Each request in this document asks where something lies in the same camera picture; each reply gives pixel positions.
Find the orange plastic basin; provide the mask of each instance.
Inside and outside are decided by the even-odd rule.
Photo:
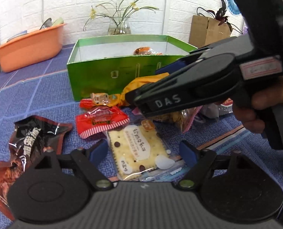
[[[56,56],[63,45],[64,25],[37,30],[1,45],[2,70],[14,71]]]

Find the brown paper bag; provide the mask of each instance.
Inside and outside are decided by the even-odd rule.
[[[220,21],[206,16],[192,17],[189,44],[203,47],[230,37],[231,31],[227,24],[219,26]]]

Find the wall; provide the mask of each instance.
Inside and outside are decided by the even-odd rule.
[[[44,0],[44,18],[54,20],[61,16],[65,20],[64,44],[74,43],[83,37],[105,35],[109,19],[98,19],[83,32],[91,6],[101,1],[104,0]],[[133,33],[164,32],[187,42],[196,8],[202,6],[217,10],[220,0],[143,0],[140,5],[156,6],[160,11],[156,14],[151,11],[137,12],[130,20]],[[41,0],[0,0],[1,42],[23,30],[39,28],[42,24],[41,7]],[[232,16],[230,22],[243,27],[242,17]]]
[[[199,6],[206,10],[218,11],[222,5],[220,0],[170,0],[168,26],[165,28],[167,34],[188,42],[192,16],[197,15]],[[207,15],[201,9],[199,9],[199,12]],[[241,15],[235,16],[228,11],[226,15],[230,16],[230,23],[242,30],[244,19]],[[233,31],[232,35],[239,36],[240,34]]]

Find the blue round object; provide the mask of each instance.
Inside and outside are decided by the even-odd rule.
[[[235,3],[234,0],[226,0],[227,3],[227,7],[228,7],[228,10],[233,14],[233,15],[240,15],[241,12],[237,6],[237,4]]]

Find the green screw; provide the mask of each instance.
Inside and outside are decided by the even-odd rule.
[[[99,180],[96,182],[96,186],[98,188],[108,188],[110,187],[110,185],[111,185],[111,182],[108,180]]]
[[[180,186],[182,188],[192,188],[194,186],[194,182],[191,180],[181,180],[180,181]]]

